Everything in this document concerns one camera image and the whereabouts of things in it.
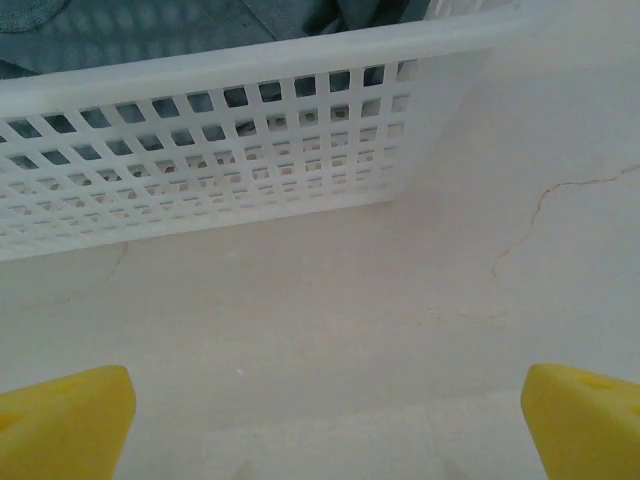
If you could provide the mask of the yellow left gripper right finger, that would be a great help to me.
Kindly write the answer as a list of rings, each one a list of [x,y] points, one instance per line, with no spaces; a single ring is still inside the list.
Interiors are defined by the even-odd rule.
[[[549,479],[639,478],[638,384],[536,364],[521,408]]]

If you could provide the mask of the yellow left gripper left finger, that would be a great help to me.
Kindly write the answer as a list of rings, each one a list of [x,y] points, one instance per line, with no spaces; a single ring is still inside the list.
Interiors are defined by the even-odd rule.
[[[109,365],[1,395],[3,479],[111,479],[136,412],[127,369]]]

